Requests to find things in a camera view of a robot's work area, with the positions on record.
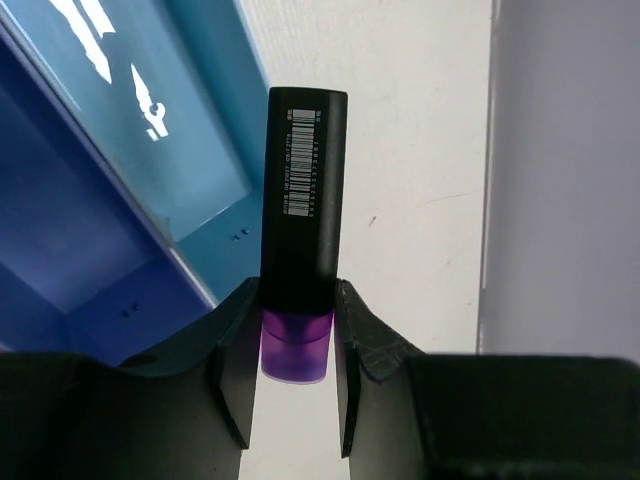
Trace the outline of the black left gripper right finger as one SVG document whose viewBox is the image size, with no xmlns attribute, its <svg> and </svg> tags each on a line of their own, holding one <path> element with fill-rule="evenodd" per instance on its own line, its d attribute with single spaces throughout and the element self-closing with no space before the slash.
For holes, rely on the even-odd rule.
<svg viewBox="0 0 640 480">
<path fill-rule="evenodd" d="M 635 479 L 639 368 L 428 354 L 335 288 L 341 454 L 354 479 Z"/>
</svg>

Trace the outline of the purple cap black highlighter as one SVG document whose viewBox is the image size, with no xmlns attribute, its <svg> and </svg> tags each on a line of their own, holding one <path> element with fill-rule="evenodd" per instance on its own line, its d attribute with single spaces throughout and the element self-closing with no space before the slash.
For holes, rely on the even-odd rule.
<svg viewBox="0 0 640 480">
<path fill-rule="evenodd" d="M 348 96 L 269 91 L 259 294 L 261 368 L 293 384 L 327 370 L 337 282 Z"/>
</svg>

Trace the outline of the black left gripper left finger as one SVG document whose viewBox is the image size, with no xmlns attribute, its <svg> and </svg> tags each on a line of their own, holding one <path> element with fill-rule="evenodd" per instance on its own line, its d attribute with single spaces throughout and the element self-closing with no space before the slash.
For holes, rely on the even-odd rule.
<svg viewBox="0 0 640 480">
<path fill-rule="evenodd" d="M 258 282 L 249 278 L 117 367 L 79 354 L 3 354 L 2 477 L 237 478 L 259 344 Z"/>
</svg>

